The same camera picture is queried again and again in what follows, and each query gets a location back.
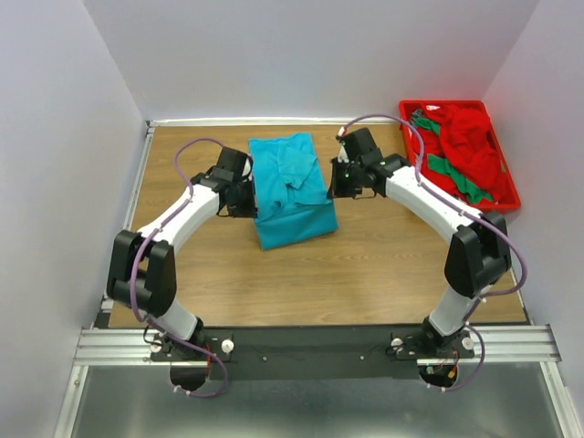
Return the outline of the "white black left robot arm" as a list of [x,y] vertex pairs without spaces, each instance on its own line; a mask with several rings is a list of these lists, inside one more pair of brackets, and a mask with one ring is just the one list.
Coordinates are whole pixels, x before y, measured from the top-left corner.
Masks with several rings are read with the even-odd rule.
[[115,236],[106,294],[129,308],[139,322],[171,339],[180,359],[193,360],[209,351],[202,319],[177,297],[175,258],[193,233],[223,209],[229,217],[256,217],[253,159],[222,146],[207,172],[187,177],[177,160],[173,165],[186,182],[184,191],[151,223]]

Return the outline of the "teal t-shirt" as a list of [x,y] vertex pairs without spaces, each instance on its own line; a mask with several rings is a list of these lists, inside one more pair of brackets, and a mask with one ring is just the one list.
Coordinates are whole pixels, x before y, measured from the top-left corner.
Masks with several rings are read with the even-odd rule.
[[334,202],[320,169],[312,135],[252,139],[255,229],[262,249],[271,250],[339,229]]

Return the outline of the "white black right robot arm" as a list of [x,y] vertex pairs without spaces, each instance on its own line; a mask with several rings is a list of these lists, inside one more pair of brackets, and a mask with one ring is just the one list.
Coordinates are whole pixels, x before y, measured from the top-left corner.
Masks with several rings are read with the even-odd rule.
[[392,344],[394,350],[411,347],[418,355],[441,357],[460,336],[482,293],[511,266],[506,220],[458,201],[401,155],[384,156],[367,128],[340,129],[336,139],[340,151],[331,161],[328,198],[356,198],[370,189],[408,208],[448,245],[446,289],[439,304],[412,339]]

